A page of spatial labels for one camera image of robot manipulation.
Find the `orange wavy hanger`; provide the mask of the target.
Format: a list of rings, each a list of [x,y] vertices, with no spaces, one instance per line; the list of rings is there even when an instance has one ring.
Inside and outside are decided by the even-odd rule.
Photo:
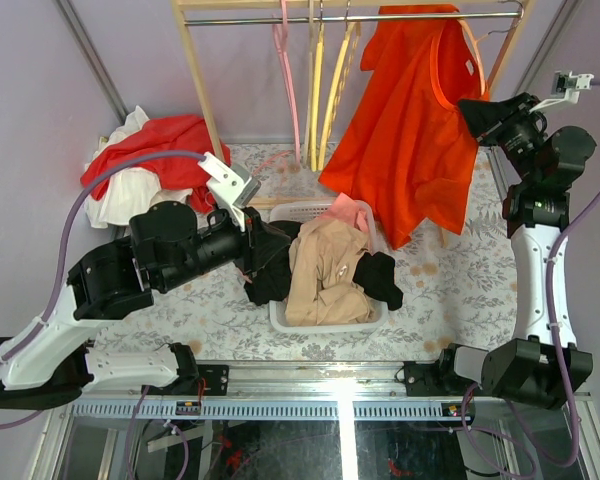
[[[484,70],[484,63],[481,55],[479,44],[492,35],[508,35],[513,32],[521,22],[525,14],[525,6],[522,1],[518,0],[501,0],[501,4],[516,4],[518,7],[517,16],[512,19],[508,29],[491,30],[482,36],[476,37],[470,24],[464,19],[459,19],[458,23],[462,27],[464,35],[468,40],[470,49],[472,50],[474,60],[478,69],[478,77],[480,81],[481,95],[484,95],[489,90],[489,83],[487,82]]]

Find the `orange t shirt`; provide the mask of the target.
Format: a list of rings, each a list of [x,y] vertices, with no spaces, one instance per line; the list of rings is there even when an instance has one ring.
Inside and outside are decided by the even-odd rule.
[[[425,219],[461,234],[478,144],[458,104],[489,90],[455,6],[379,12],[409,18],[380,22],[366,45],[360,68],[371,77],[320,182],[369,204],[399,249]]]

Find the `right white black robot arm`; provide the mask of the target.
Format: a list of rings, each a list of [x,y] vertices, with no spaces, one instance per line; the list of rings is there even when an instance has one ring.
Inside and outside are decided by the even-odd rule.
[[[460,395],[477,383],[487,396],[559,409],[593,371],[571,326],[564,263],[575,223],[570,189],[597,144],[578,126],[547,134],[545,104],[528,93],[499,102],[463,99],[458,107],[472,137],[500,148],[520,177],[502,207],[517,274],[515,330],[491,351],[452,343],[433,363],[405,363],[406,392]]]

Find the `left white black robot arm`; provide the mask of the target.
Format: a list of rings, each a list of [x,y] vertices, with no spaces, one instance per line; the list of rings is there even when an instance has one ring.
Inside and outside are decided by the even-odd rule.
[[[34,339],[0,337],[0,409],[47,410],[96,391],[146,389],[151,395],[196,395],[207,384],[191,348],[170,343],[147,354],[88,346],[100,330],[165,294],[233,263],[255,278],[291,240],[253,208],[240,227],[219,209],[197,227],[194,211],[161,202],[133,217],[129,235],[85,254],[61,284],[48,319],[28,327]]]

